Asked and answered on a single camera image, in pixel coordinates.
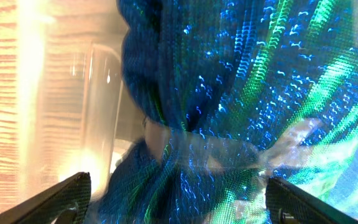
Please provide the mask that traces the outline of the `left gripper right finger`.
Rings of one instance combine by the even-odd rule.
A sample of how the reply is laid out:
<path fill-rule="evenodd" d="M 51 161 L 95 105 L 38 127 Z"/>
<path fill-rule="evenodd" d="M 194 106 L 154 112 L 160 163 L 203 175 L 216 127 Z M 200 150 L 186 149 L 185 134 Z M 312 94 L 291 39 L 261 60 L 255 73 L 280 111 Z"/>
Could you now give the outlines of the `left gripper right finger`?
<path fill-rule="evenodd" d="M 358 224 L 358 220 L 283 178 L 268 179 L 265 197 L 273 224 Z"/>

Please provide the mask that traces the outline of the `sparkly blue fabric bundle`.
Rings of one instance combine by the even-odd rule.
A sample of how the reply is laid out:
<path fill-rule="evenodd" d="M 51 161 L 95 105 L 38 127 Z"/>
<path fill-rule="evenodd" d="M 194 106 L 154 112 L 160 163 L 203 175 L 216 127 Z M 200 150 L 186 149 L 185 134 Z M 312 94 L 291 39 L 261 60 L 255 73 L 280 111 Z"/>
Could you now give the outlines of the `sparkly blue fabric bundle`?
<path fill-rule="evenodd" d="M 119 1 L 145 135 L 86 223 L 268 223 L 281 177 L 358 220 L 358 1 Z"/>

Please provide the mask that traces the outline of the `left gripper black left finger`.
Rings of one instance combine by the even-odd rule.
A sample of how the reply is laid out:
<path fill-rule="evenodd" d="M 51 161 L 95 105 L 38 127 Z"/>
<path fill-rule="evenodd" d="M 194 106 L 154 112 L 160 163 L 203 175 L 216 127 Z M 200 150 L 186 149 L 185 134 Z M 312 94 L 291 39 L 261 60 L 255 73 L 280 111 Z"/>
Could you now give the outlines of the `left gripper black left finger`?
<path fill-rule="evenodd" d="M 78 172 L 0 213 L 0 224 L 82 224 L 90 198 L 90 173 Z"/>

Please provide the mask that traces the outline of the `clear plastic storage bin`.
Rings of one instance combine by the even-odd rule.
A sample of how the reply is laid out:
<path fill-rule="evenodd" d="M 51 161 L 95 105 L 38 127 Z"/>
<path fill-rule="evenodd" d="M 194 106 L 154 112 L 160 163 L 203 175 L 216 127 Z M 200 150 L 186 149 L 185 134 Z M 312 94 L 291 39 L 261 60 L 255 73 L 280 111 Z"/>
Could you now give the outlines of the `clear plastic storage bin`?
<path fill-rule="evenodd" d="M 128 30 L 116 1 L 19 1 L 19 198 L 77 172 L 101 197 L 135 107 L 121 73 Z"/>

